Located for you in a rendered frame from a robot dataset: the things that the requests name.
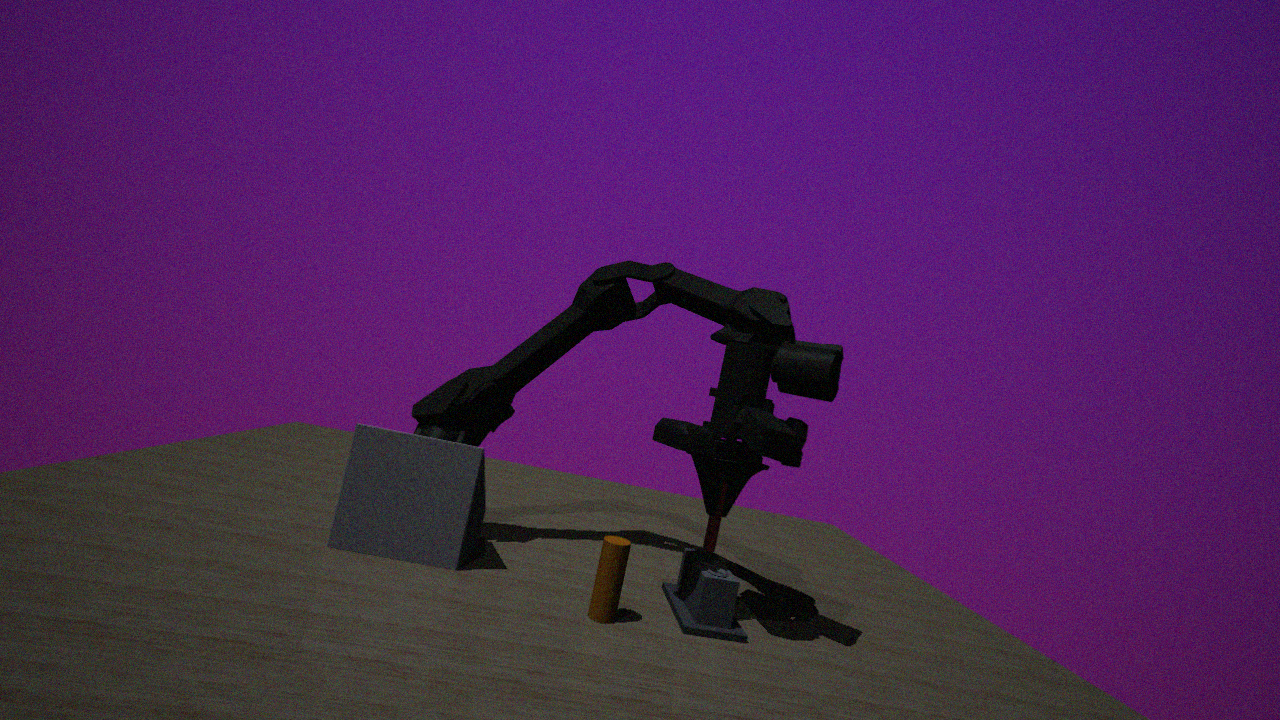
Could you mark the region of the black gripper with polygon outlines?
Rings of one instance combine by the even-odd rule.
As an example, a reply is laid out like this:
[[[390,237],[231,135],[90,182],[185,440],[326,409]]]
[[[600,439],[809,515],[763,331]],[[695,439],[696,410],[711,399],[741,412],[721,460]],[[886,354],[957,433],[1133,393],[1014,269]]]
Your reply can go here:
[[[763,457],[774,459],[786,466],[801,468],[801,450],[790,448],[785,460],[780,460],[771,455],[753,452],[736,429],[733,429],[733,436],[723,433],[724,421],[737,401],[750,404],[750,407],[764,407],[765,401],[773,401],[765,398],[765,393],[767,389],[719,380],[718,387],[710,387],[709,392],[709,396],[716,397],[710,421],[703,421],[703,427],[700,427],[690,421],[663,416],[657,423],[654,441],[692,455],[707,514],[710,516],[716,515],[723,482],[728,483],[728,487],[722,518],[730,512],[750,477],[771,468],[762,464]],[[742,442],[737,439],[742,439]]]

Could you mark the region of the brown cylinder with orange top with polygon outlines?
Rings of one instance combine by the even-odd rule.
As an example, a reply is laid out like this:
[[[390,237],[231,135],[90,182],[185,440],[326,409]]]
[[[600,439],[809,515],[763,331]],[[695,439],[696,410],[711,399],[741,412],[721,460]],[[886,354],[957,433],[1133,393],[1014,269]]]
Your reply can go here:
[[[588,612],[588,616],[595,623],[612,624],[616,620],[630,547],[631,542],[620,536],[607,536],[603,541]]]

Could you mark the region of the dark red peg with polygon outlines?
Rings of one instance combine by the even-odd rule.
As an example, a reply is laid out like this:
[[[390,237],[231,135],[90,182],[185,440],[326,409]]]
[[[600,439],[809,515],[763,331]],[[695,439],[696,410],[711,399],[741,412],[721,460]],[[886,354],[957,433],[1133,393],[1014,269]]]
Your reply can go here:
[[[721,489],[721,498],[719,498],[718,507],[716,510],[716,515],[714,516],[709,515],[709,519],[708,519],[707,534],[705,534],[705,539],[704,539],[704,544],[703,544],[703,550],[705,550],[707,552],[714,552],[716,551],[716,541],[717,541],[717,536],[718,536],[719,527],[721,527],[721,516],[722,516],[722,511],[723,511],[723,507],[724,507],[724,497],[726,497],[727,487],[728,487],[728,483],[723,482],[723,486],[722,486],[722,489]]]

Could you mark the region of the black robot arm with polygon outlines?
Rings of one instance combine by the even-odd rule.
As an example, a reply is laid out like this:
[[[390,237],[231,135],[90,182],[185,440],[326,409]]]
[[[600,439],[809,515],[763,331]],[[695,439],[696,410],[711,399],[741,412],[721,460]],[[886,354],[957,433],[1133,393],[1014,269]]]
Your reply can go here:
[[[655,292],[635,304],[626,278],[652,282]],[[489,432],[515,414],[515,395],[594,331],[611,331],[641,319],[660,305],[675,304],[724,325],[710,340],[726,345],[719,380],[778,391],[806,398],[835,401],[844,361],[842,345],[795,340],[783,293],[771,290],[731,290],[678,270],[671,263],[646,265],[625,261],[600,266],[588,277],[573,304],[492,366],[471,368],[413,404],[416,436],[480,446]],[[771,406],[772,405],[772,406]],[[755,454],[785,460],[799,451],[808,425],[764,407],[736,402],[723,433],[733,429]]]

